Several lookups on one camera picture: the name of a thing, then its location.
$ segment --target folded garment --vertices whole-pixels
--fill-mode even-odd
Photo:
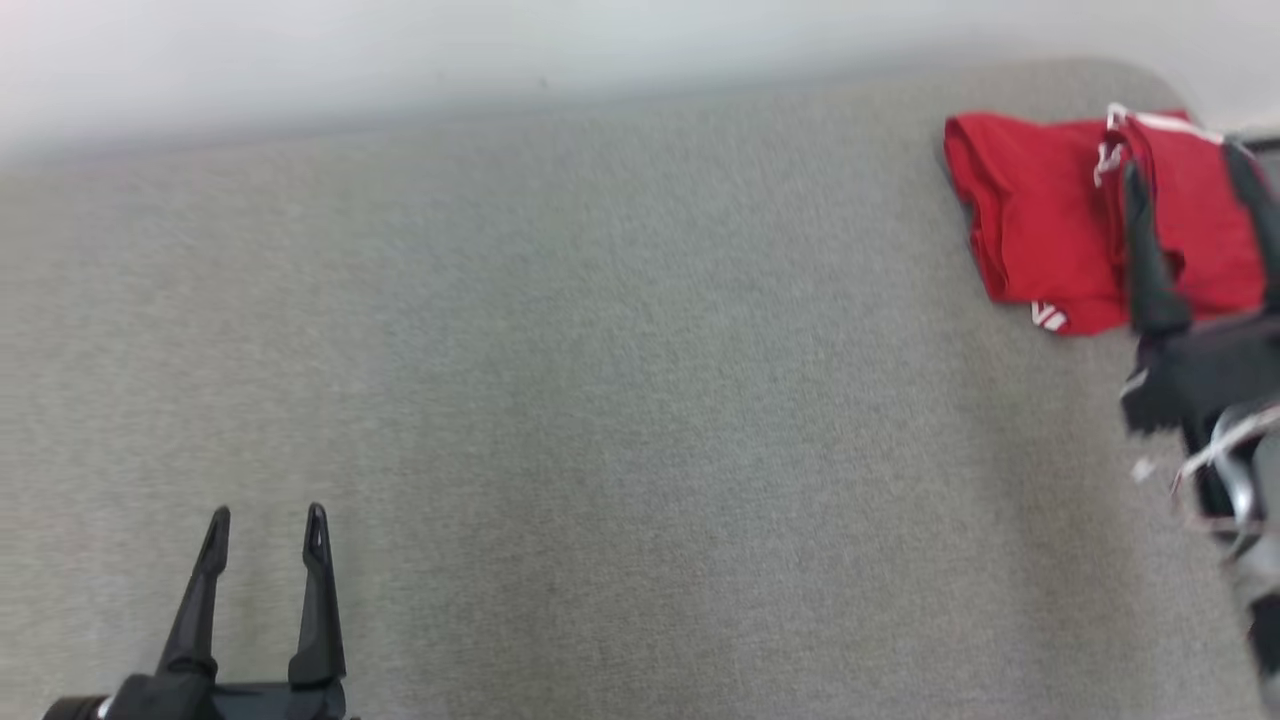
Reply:
[[[947,120],[956,195],[987,293],[1028,302],[1051,332],[1094,334],[1128,322],[1120,173],[1138,160],[1178,287],[1198,315],[1256,306],[1261,269],[1231,195],[1221,138],[1185,115],[1137,114],[1051,126],[974,113]]]

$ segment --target gray carpet surface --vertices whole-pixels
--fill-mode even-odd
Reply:
[[[366,719],[1254,717],[1215,550],[1128,480],[1124,332],[993,307],[943,118],[1093,61],[0,178],[0,715],[283,678],[328,506]],[[1170,443],[1157,448],[1167,451]]]

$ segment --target gray textured fabric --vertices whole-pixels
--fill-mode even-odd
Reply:
[[[319,500],[370,719],[1254,716],[1126,480],[1132,342],[993,307],[940,163],[1111,100],[1178,102],[1051,63],[0,179],[0,715],[150,669],[220,503],[221,676],[283,676]]]

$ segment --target red cloth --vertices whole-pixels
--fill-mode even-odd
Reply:
[[[1094,184],[1100,151],[1119,149],[1112,160],[1132,155],[1146,170],[1157,234],[1197,314],[1256,306],[1262,273],[1253,231],[1221,147],[1167,117],[1120,108],[1107,124],[1041,126],[987,113],[947,120],[943,149],[956,195],[973,208],[970,245],[988,296],[1032,304],[1033,322],[1062,334],[1128,322],[1120,163]]]

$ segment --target white wall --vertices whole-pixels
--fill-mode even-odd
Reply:
[[[1280,124],[1277,0],[3,0],[0,161],[1082,54]]]

